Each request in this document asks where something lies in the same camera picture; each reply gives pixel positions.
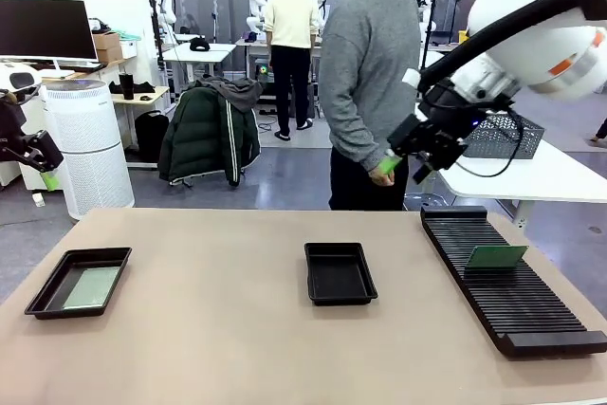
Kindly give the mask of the person's right hand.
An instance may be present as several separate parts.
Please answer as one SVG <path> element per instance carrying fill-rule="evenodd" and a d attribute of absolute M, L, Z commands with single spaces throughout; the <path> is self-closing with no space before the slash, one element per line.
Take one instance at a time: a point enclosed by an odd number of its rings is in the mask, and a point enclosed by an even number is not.
<path fill-rule="evenodd" d="M 379 187 L 390 187 L 395 184 L 395 172 L 376 166 L 369 172 L 371 180 Z"/>

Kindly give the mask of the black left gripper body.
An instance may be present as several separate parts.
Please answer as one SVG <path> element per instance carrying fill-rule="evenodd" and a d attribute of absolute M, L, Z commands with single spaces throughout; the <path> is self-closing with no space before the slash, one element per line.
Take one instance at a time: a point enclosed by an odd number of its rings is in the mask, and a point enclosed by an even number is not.
<path fill-rule="evenodd" d="M 31 135 L 19 135 L 13 142 L 13 152 L 20 163 L 40 173 L 56 170 L 64 160 L 47 130 L 40 130 Z"/>

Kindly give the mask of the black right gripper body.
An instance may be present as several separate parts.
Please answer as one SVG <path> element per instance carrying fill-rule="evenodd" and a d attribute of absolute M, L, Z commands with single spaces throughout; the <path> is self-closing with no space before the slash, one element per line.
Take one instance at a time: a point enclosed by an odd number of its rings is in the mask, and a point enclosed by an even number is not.
<path fill-rule="evenodd" d="M 430 120 L 408 116 L 388 136 L 390 150 L 397 156 L 425 154 L 425 162 L 432 169 L 449 169 L 464 154 L 468 145 L 442 130 Z"/>

